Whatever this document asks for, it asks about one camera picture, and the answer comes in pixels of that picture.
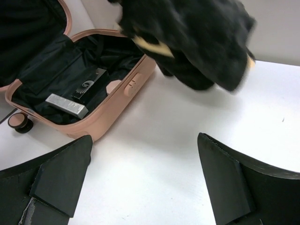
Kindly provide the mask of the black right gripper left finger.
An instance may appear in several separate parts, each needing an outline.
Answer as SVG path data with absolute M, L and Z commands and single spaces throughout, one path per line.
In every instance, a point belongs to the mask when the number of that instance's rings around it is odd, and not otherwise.
M 0 172 L 2 225 L 66 225 L 74 216 L 93 140 L 82 136 Z

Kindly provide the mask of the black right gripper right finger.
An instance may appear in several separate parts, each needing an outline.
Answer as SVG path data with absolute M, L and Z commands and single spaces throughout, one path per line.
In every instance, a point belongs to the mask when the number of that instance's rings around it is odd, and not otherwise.
M 199 157 L 218 225 L 298 225 L 300 174 L 200 133 Z

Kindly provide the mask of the silver rectangular box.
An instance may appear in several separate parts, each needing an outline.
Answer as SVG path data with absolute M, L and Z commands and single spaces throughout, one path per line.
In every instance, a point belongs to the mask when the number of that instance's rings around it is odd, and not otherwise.
M 74 102 L 72 100 L 66 99 L 64 97 L 58 96 L 56 94 L 51 94 L 46 100 L 48 104 L 57 108 L 63 112 L 73 115 L 79 119 L 83 119 L 89 112 L 86 106 Z

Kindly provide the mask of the pink hard-shell suitcase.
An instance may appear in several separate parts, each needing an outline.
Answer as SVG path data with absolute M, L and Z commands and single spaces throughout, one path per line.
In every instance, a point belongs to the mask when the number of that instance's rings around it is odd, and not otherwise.
M 71 138 L 100 139 L 145 84 L 155 62 L 116 30 L 90 29 L 72 37 L 71 13 L 62 0 L 0 3 L 0 90 L 18 109 L 8 124 L 26 133 L 38 120 Z M 110 81 L 84 106 L 79 119 L 45 100 L 71 94 L 89 68 L 103 68 Z

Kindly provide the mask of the black glossy rectangular box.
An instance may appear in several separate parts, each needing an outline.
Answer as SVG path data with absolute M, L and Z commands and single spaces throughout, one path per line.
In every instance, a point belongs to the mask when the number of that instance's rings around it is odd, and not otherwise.
M 106 69 L 92 67 L 82 75 L 82 82 L 71 94 L 71 98 L 80 104 L 87 104 L 93 96 L 110 81 L 109 73 Z

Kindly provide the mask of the black towel with cream flowers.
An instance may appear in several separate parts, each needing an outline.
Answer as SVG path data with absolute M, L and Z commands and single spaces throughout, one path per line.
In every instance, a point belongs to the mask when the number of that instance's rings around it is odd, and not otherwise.
M 232 92 L 255 61 L 247 41 L 256 21 L 238 0 L 118 0 L 122 35 L 165 76 L 194 90 Z

